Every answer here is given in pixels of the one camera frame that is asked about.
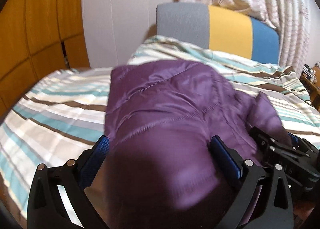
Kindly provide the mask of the purple quilted down jacket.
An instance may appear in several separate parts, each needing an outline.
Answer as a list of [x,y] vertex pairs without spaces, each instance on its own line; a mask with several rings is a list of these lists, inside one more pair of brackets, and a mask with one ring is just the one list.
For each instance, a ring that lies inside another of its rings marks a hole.
[[244,159],[263,158],[258,127],[291,145],[267,95],[237,91],[212,67],[161,60],[111,72],[105,199],[111,228],[212,228],[235,198],[209,153],[218,135]]

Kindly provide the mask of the striped bed duvet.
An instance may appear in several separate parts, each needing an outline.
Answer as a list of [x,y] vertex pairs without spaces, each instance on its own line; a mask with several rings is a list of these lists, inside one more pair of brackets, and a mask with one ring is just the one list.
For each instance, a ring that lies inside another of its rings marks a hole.
[[[282,125],[319,147],[319,112],[291,66],[260,63],[160,35],[141,44],[129,64],[158,60],[201,62],[237,91],[265,93]],[[1,201],[22,228],[37,165],[62,165],[102,135],[110,74],[110,68],[57,70],[27,92],[1,123]]]

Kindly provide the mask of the wooden desk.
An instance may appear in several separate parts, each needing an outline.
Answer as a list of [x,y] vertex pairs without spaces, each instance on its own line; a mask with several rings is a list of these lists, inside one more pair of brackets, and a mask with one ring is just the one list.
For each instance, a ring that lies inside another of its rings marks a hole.
[[305,63],[299,79],[308,91],[311,104],[319,111],[319,64],[310,67]]

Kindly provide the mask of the grey yellow blue headboard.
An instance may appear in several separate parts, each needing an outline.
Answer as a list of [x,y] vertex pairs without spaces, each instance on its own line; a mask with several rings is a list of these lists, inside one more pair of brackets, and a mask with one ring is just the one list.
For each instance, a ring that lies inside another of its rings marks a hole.
[[157,6],[157,34],[212,51],[235,54],[260,63],[279,60],[275,30],[230,9],[199,3],[171,2]]

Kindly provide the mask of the wooden wardrobe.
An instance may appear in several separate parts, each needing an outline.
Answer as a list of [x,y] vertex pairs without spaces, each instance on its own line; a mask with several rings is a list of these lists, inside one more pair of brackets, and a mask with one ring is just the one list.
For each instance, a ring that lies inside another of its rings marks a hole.
[[1,113],[55,70],[88,68],[81,0],[1,0]]

